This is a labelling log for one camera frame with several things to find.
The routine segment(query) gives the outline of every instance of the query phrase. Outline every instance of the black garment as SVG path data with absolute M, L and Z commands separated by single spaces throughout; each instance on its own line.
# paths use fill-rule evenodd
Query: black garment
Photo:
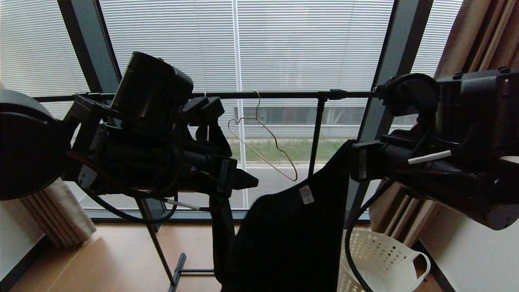
M 224 291 L 337 290 L 353 143 L 309 179 L 252 205 L 226 256 Z M 314 202 L 304 204 L 307 185 Z

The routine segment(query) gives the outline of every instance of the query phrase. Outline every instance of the brown curtain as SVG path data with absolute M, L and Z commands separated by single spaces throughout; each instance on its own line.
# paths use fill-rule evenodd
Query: brown curtain
M 20 201 L 57 247 L 80 244 L 95 232 L 92 220 L 60 178 Z
M 519 67 L 518 44 L 517 0 L 465 0 L 434 78 L 499 66 Z M 412 246 L 440 208 L 432 201 L 407 196 L 405 189 L 395 184 L 370 207 L 371 228 Z

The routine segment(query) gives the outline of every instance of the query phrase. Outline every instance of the building window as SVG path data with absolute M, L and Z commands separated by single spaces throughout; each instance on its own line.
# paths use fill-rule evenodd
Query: building window
M 323 125 L 360 125 L 364 107 L 329 107 L 324 109 Z M 255 117 L 256 107 L 243 108 L 245 117 Z M 258 118 L 266 125 L 314 125 L 316 107 L 262 107 L 258 108 Z M 234 116 L 238 119 L 238 108 L 234 108 Z M 257 122 L 245 119 L 246 125 Z

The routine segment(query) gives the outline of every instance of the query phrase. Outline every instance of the perforated basket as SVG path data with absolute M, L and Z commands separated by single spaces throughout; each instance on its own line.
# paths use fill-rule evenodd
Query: perforated basket
M 343 246 L 340 257 L 338 292 L 362 292 L 362 286 L 351 272 Z M 380 233 L 354 229 L 350 240 L 351 256 L 362 277 L 375 292 L 412 292 L 431 269 L 426 255 Z M 423 256 L 427 268 L 416 277 L 413 260 Z

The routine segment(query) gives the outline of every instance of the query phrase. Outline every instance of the wire hanger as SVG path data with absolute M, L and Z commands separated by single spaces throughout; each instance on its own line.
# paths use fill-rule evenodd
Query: wire hanger
M 256 90 L 253 90 L 256 94 L 258 94 L 258 104 L 256 105 L 256 116 L 255 117 L 241 117 L 239 119 L 236 119 L 236 118 L 232 118 L 229 120 L 229 122 L 227 122 L 227 128 L 229 129 L 229 131 L 232 133 L 232 135 L 237 138 L 241 143 L 243 143 L 245 146 L 247 146 L 250 150 L 252 150 L 254 153 L 256 153 L 256 155 L 258 155 L 263 161 L 265 161 L 268 165 L 270 165 L 273 169 L 275 169 L 277 172 L 279 172 L 280 174 L 284 175 L 286 178 L 290 179 L 291 181 L 297 181 L 297 169 L 295 168 L 295 165 L 294 163 L 292 162 L 292 160 L 290 159 L 289 155 L 282 149 L 279 149 L 279 146 L 278 146 L 278 139 L 276 138 L 276 136 L 274 135 L 274 133 L 272 133 L 272 131 L 260 120 L 260 118 L 258 117 L 258 111 L 260 109 L 260 104 L 261 104 L 261 96 L 260 96 L 260 93 Z M 287 174 L 285 174 L 284 172 L 282 172 L 281 170 L 279 170 L 276 166 L 274 166 L 271 162 L 269 162 L 267 159 L 265 159 L 261 154 L 259 154 L 254 148 L 250 147 L 247 143 L 245 143 L 245 141 L 241 140 L 240 137 L 238 137 L 238 135 L 236 135 L 236 133 L 234 133 L 234 131 L 230 128 L 230 122 L 232 121 L 235 121 L 236 124 L 239 124 L 242 120 L 256 120 L 258 123 L 260 123 L 268 132 L 269 134 L 274 138 L 274 142 L 276 143 L 276 149 L 278 149 L 278 151 L 280 152 L 283 152 L 283 154 L 287 157 L 287 159 L 289 160 L 290 164 L 292 165 L 292 168 L 294 169 L 294 172 L 295 172 L 295 178 L 291 178 L 289 177 Z

